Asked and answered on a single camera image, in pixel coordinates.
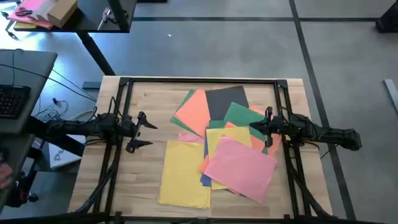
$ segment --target orange paper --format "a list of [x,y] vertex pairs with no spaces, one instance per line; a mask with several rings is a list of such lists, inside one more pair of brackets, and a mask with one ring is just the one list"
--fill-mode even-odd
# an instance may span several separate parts
[[210,120],[205,91],[197,90],[175,113],[175,117],[204,138]]
[[262,115],[265,114],[265,112],[263,110],[260,110],[259,108],[255,107],[255,106],[249,106],[249,109],[253,110],[254,112],[257,112],[259,114],[262,114]]
[[250,136],[250,138],[251,138],[251,146],[253,149],[262,151],[264,149],[264,147],[266,146],[264,141],[256,138],[255,136]]
[[200,172],[205,172],[206,167],[209,165],[209,155],[207,154],[203,162],[199,166],[199,171]]
[[271,134],[272,146],[268,148],[268,155],[275,157],[275,152],[278,151],[282,136],[280,134]]

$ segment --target colored paper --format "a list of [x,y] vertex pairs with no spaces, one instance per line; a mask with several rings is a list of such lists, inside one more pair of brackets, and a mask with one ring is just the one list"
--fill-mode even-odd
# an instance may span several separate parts
[[[182,101],[181,105],[178,107],[177,111],[189,100],[189,98],[191,98],[191,96],[195,93],[195,90],[190,90],[188,92],[188,94],[186,95],[186,97],[184,98],[184,100]],[[176,118],[175,116],[172,117],[172,119],[170,120],[171,123],[174,123],[178,126],[180,126],[183,129],[186,129],[194,134],[196,134],[194,131],[192,131],[190,128],[188,128],[185,124],[183,124],[178,118]]]
[[[249,108],[245,108],[237,103],[231,103],[231,106],[225,114],[224,121],[229,121],[238,127],[245,127],[249,126],[250,123],[261,121],[264,118],[264,115],[250,110]],[[260,140],[266,140],[266,137],[254,128],[250,129],[250,133]]]
[[48,28],[48,29],[51,28],[52,24],[50,22],[37,21],[37,20],[29,18],[27,15],[26,16],[17,16],[16,15],[16,12],[18,12],[21,7],[24,7],[27,10],[34,11],[34,10],[38,9],[43,4],[44,1],[46,1],[46,0],[23,0],[22,3],[20,3],[19,6],[8,17],[9,20],[35,24],[35,25],[38,25],[38,26],[41,26],[44,28]]
[[[211,120],[209,122],[208,128],[209,129],[223,128],[224,126],[225,126],[225,122],[224,121]],[[203,173],[208,164],[209,164],[209,156],[208,156],[208,147],[207,147],[207,141],[206,141],[206,143],[205,143],[205,159],[200,164],[199,171]],[[202,174],[201,175],[200,182],[203,184],[203,186],[211,187],[211,179],[206,174]]]
[[210,114],[204,90],[197,90],[175,113],[175,117],[201,137],[209,125]]
[[271,156],[223,136],[205,174],[228,188],[262,203],[276,161]]
[[278,151],[280,142],[282,141],[282,136],[280,134],[271,134],[272,146],[268,148],[268,155],[275,157],[275,153]]
[[[208,147],[207,147],[207,138],[205,138],[205,159],[204,159],[204,161],[206,161],[205,162],[206,167],[209,163],[208,153],[209,153],[209,151],[208,151]],[[200,164],[199,171],[203,173],[205,171],[206,167],[203,167],[202,164],[203,164],[203,162]],[[211,187],[211,178],[208,177],[206,174],[201,174],[200,182],[203,184],[203,186]]]
[[205,143],[205,140],[197,135],[194,134],[187,134],[187,133],[181,133],[178,135],[177,138],[178,141],[181,142],[195,142],[195,143]]
[[210,207],[211,188],[202,186],[198,171],[204,145],[169,141],[164,158],[158,203],[184,207]]
[[[235,124],[231,123],[231,122],[227,122],[225,124],[226,128],[233,128],[236,127]],[[268,150],[265,148],[266,144],[265,141],[258,139],[257,137],[250,135],[250,139],[251,139],[251,146],[253,149],[256,149],[258,151],[262,151],[265,154],[268,154]]]
[[260,110],[259,108],[257,108],[256,106],[249,106],[249,109],[250,110],[253,110],[254,112],[257,112],[257,113],[259,113],[259,114],[266,114],[266,112],[265,111],[263,111],[263,110]]
[[[225,126],[224,121],[211,120],[209,122],[208,129],[223,128],[224,126]],[[200,164],[199,171],[204,172],[208,164],[209,164],[209,157],[208,157],[208,150],[207,150],[207,144],[206,144],[205,145],[205,159]]]
[[[211,163],[211,158],[216,151],[216,147],[222,136],[227,136],[236,141],[249,146],[251,148],[251,138],[248,127],[237,127],[237,128],[220,128],[220,129],[207,129],[207,146],[209,150],[209,164]],[[223,184],[211,180],[211,188],[213,190],[226,189],[227,187]]]
[[212,120],[223,120],[232,102],[243,107],[249,107],[243,86],[208,90],[206,91],[206,98]]

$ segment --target wooden table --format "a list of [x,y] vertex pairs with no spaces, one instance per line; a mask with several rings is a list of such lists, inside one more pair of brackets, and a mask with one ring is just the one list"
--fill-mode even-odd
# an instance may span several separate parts
[[[99,91],[97,107],[99,113],[107,112],[109,100],[116,96],[120,77],[104,77]],[[310,117],[307,97],[301,79],[287,79],[290,101],[294,113]],[[165,148],[168,140],[176,140],[179,133],[186,133],[183,128],[172,124],[170,118],[191,89],[212,90],[236,86],[215,83],[134,83],[129,114],[135,120],[139,111],[144,111],[149,122],[159,129],[141,129],[139,139],[152,141],[130,154],[124,150],[127,139],[123,142],[118,178],[116,181],[112,212],[122,212],[123,216],[132,217],[212,217],[212,218],[283,218],[292,214],[292,202],[287,183],[287,172],[282,146],[275,158],[277,166],[272,178],[267,198],[258,204],[248,198],[224,190],[211,193],[211,207],[208,209],[185,208],[170,205],[159,205],[160,178],[162,175]],[[264,110],[267,106],[276,108],[274,88],[270,85],[243,85],[249,104]],[[122,95],[120,108],[126,91]],[[105,144],[88,146],[81,160],[69,210],[76,210],[92,193],[98,183]],[[331,206],[322,171],[320,156],[316,147],[306,145],[300,149],[303,169],[308,189],[319,204],[331,214]],[[300,213],[303,214],[301,194],[298,192]],[[101,201],[104,210],[106,193]]]

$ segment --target concrete floor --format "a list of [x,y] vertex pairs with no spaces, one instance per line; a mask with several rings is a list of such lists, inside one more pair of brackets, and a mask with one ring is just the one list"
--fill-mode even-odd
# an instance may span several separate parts
[[[300,17],[379,17],[393,2],[295,0]],[[136,16],[292,17],[292,11],[289,0],[169,0],[139,4]],[[301,25],[330,124],[355,128],[361,135],[360,151],[338,148],[357,219],[395,223],[398,115],[382,80],[391,78],[398,84],[398,34],[379,34],[373,22]],[[75,84],[101,81],[101,70],[75,34],[16,34],[20,41],[0,32],[0,48],[56,52],[54,69]],[[134,22],[130,34],[92,36],[118,75],[303,78],[313,120],[320,124],[293,22]],[[56,74],[52,78],[65,83]],[[42,108],[51,104],[52,97],[69,101],[65,118],[93,107],[92,102],[47,82]],[[344,218],[330,157],[322,162],[333,213]],[[40,173],[38,179],[45,183],[36,180],[32,191],[41,200],[5,208],[0,218],[67,211],[75,176]]]

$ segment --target desk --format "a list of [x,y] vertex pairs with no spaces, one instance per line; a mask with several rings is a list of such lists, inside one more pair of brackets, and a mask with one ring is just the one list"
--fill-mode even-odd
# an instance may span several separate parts
[[[167,2],[167,0],[141,0],[140,2]],[[137,0],[78,0],[78,10],[73,13],[62,28],[52,27],[51,29],[46,29],[36,27],[33,29],[15,28],[14,30],[28,32],[75,32],[104,75],[115,76],[115,72],[88,33],[129,33],[136,4]],[[112,9],[115,18],[119,22],[118,24],[113,24],[112,22],[104,23],[102,28],[98,30],[106,7]],[[123,9],[127,11],[127,19],[124,17]],[[83,88],[97,90],[100,88],[100,83],[84,82]]]
[[[109,99],[116,96],[120,77],[104,77],[99,91],[98,112],[107,112]],[[290,101],[294,113],[310,116],[307,97],[301,79],[287,80]],[[211,193],[211,207],[209,209],[175,207],[159,205],[160,178],[162,175],[166,143],[176,140],[178,133],[187,131],[172,124],[170,118],[177,110],[188,91],[191,89],[216,89],[236,86],[238,84],[220,83],[167,83],[137,82],[134,83],[129,115],[136,118],[139,111],[144,111],[148,121],[159,129],[141,129],[141,140],[154,144],[138,149],[134,154],[124,150],[128,142],[123,141],[118,178],[114,189],[111,213],[122,212],[124,217],[221,217],[221,218],[283,218],[284,214],[292,214],[292,202],[287,183],[287,172],[284,162],[284,152],[276,154],[277,167],[264,204],[260,205],[248,198],[237,196],[230,192],[219,190]],[[264,110],[267,106],[276,107],[274,88],[269,85],[243,85],[250,105]],[[124,107],[126,90],[122,94],[121,105]],[[98,183],[105,145],[96,144],[86,147],[80,170],[76,179],[69,210],[79,208],[92,193]],[[320,205],[331,213],[331,206],[326,189],[325,178],[317,148],[309,145],[300,149],[303,169],[308,189]],[[104,211],[104,191],[100,211]],[[303,213],[300,194],[299,210]]]
[[[12,66],[13,54],[14,67],[42,75],[40,77],[18,69],[14,70],[14,84],[29,86],[29,97],[18,119],[0,119],[0,146],[9,150],[7,163],[14,171],[12,179],[16,180],[36,136],[65,149],[69,149],[68,145],[73,144],[73,147],[77,149],[74,153],[78,155],[82,154],[82,151],[79,150],[81,144],[66,135],[51,139],[51,136],[46,134],[43,128],[40,128],[40,126],[44,126],[44,123],[30,116],[47,78],[50,76],[57,54],[28,50],[0,50],[0,63]],[[12,68],[0,65],[0,74],[0,84],[10,85],[12,83]],[[8,194],[9,189],[0,190],[0,212],[6,203]]]

